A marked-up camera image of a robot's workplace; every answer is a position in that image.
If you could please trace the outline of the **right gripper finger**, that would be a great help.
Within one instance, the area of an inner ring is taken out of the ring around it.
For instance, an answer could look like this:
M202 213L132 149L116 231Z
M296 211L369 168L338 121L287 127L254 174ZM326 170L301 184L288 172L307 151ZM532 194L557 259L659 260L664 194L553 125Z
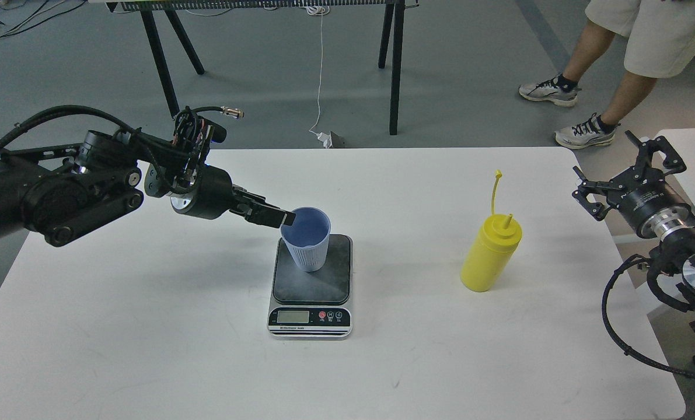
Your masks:
M614 181L589 180L578 166L574 166L573 171L579 178L579 186L573 191L572 197L579 202L579 204L587 210L587 213L596 221L603 221L608 212L616 207L616 205L610 201L609 194L619 193L622 191L622 188L620 188L619 184L614 183ZM603 204L598 201L590 201L588 197L591 195L606 197L607 203Z
M687 170L684 160L664 136L638 138L632 131L625 131L627 138L638 148L635 164L626 170L628 181L659 181L665 176ZM663 170L653 167L654 154L663 156Z

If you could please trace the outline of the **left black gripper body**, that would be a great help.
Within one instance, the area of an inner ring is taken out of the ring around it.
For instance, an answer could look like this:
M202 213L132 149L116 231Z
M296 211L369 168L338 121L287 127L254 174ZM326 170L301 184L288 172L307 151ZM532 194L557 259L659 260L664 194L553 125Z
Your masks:
M206 165L198 173L192 191L170 199L175 213L214 220L235 207L232 178L227 171Z

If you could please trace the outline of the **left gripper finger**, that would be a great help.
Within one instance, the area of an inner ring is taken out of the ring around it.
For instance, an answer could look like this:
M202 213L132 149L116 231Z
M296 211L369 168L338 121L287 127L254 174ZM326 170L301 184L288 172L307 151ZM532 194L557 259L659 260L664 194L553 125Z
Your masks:
M237 184L232 187L233 205L230 212L243 217L247 222L261 226L292 226L296 214L266 202L265 197L253 194Z

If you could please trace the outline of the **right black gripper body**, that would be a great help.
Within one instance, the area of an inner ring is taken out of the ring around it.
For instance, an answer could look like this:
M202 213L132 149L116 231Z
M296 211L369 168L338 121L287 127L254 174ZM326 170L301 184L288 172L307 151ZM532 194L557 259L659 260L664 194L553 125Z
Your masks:
M648 169L638 175L628 169L611 182L617 189L610 192L610 204L636 236L664 239L678 229L695 226L691 206L667 184L661 170Z

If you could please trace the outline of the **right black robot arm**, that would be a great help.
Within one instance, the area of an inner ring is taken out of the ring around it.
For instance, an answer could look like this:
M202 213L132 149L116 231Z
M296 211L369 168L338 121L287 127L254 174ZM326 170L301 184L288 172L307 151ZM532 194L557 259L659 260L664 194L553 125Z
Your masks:
M626 136L638 149L635 163L608 181L587 179L574 167L580 183L573 197L590 216L602 221L609 211L616 210L636 236L659 242L647 256L631 255L611 274L600 304L603 324L625 356L695 380L695 372L665 365L627 345L607 313L612 288L632 267L644 270L649 292L660 303L681 313L695 313L695 216L691 205L666 181L667 176L683 173L687 167L664 136L638 138L631 131ZM695 334L695 320L690 327Z

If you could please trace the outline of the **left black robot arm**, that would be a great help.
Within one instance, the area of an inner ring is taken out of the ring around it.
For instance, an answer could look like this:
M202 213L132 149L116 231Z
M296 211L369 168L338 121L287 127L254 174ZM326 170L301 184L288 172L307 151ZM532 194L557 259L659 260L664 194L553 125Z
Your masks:
M243 115L233 107L186 107L174 116L169 140L77 104L49 107L16 124L0 139L0 238L27 229L62 247L136 211L145 197L169 197L174 212L190 217L212 220L230 212L257 225L291 226L293 212L206 163L211 144L224 141L227 132L203 112ZM80 143L8 149L43 123L78 115L115 123L116 131L90 130Z

